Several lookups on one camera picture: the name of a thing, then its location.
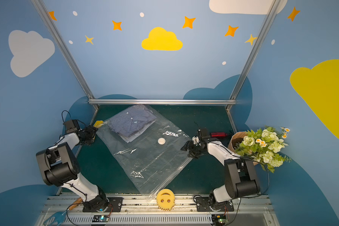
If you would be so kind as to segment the clear plastic vacuum bag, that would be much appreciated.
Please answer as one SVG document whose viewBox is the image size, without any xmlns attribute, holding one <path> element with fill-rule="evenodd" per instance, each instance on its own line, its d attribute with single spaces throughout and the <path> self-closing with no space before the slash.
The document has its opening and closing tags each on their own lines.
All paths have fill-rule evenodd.
<svg viewBox="0 0 339 226">
<path fill-rule="evenodd" d="M 136 189 L 149 199 L 165 188 L 190 162 L 181 147 L 191 138 L 158 111 L 156 121 L 139 137 L 126 143 L 104 121 L 96 135 L 104 142 L 132 181 Z"/>
</svg>

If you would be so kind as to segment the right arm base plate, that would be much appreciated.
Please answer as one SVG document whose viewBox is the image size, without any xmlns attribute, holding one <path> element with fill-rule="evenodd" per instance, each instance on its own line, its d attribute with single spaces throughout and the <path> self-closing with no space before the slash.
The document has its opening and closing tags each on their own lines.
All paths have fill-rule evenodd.
<svg viewBox="0 0 339 226">
<path fill-rule="evenodd" d="M 234 206 L 232 201 L 225 202 L 216 202 L 214 199 L 206 196 L 194 196 L 193 200 L 195 202 L 198 212 L 233 212 Z"/>
</svg>

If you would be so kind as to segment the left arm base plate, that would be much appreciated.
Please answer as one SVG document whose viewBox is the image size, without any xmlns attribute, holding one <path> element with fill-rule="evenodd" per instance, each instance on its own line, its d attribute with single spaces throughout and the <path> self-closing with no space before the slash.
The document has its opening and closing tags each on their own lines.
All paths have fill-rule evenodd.
<svg viewBox="0 0 339 226">
<path fill-rule="evenodd" d="M 123 203 L 122 197 L 108 197 L 105 200 L 93 199 L 83 203 L 83 212 L 120 212 Z"/>
</svg>

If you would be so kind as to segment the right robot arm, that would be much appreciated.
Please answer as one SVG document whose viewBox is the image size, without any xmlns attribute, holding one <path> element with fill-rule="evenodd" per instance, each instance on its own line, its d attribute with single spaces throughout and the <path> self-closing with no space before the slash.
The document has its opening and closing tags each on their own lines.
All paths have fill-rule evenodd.
<svg viewBox="0 0 339 226">
<path fill-rule="evenodd" d="M 215 188 L 209 195 L 209 206 L 213 211 L 219 211 L 233 199 L 260 193 L 260 182 L 253 161 L 225 147 L 206 129 L 199 129 L 197 136 L 187 141 L 181 150 L 188 151 L 188 157 L 193 159 L 208 153 L 224 166 L 224 185 Z"/>
</svg>

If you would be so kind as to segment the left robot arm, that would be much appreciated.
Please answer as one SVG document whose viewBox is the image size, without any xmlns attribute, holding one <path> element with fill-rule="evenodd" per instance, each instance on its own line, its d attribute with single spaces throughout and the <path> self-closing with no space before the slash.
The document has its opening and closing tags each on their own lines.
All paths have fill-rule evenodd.
<svg viewBox="0 0 339 226">
<path fill-rule="evenodd" d="M 78 145 L 91 145 L 98 128 L 88 125 L 82 129 L 79 123 L 78 120 L 65 121 L 66 134 L 60 136 L 53 146 L 36 154 L 40 174 L 45 184 L 76 193 L 83 201 L 85 212 L 105 212 L 109 201 L 104 191 L 81 174 L 73 153 Z"/>
</svg>

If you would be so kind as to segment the blue checkered shirt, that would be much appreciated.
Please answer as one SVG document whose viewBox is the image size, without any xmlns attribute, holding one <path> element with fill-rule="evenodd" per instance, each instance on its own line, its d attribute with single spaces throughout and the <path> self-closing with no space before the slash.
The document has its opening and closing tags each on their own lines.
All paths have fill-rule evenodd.
<svg viewBox="0 0 339 226">
<path fill-rule="evenodd" d="M 151 126 L 156 118 L 145 105 L 133 105 L 111 117 L 108 125 L 126 143 L 130 143 Z"/>
</svg>

